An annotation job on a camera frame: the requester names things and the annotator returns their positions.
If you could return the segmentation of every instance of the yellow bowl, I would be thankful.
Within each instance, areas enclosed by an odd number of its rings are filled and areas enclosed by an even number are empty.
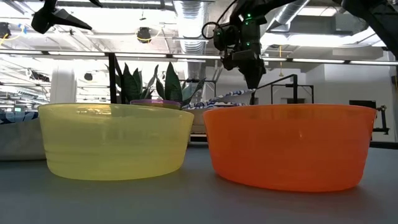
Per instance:
[[[52,104],[39,107],[47,165],[61,177],[127,180],[182,165],[193,115],[150,106]]]

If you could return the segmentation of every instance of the gray bin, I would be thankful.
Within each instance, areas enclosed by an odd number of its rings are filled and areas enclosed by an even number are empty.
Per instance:
[[[45,159],[39,119],[0,125],[0,161]]]

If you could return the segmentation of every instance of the purple pot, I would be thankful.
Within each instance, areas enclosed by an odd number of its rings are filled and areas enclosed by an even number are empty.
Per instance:
[[[181,104],[171,100],[132,100],[130,105],[140,105],[140,106],[155,106],[160,108],[168,108],[179,110]]]

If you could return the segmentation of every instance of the orange bowl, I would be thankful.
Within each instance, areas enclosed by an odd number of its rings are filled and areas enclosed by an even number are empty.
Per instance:
[[[241,184],[328,192],[362,178],[377,111],[347,105],[261,105],[204,113],[213,168]]]

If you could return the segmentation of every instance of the gray table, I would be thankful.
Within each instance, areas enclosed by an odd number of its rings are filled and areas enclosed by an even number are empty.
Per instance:
[[[207,148],[162,177],[69,180],[44,161],[0,162],[0,223],[398,223],[398,151],[370,149],[358,187],[327,194],[258,189],[218,177]]]

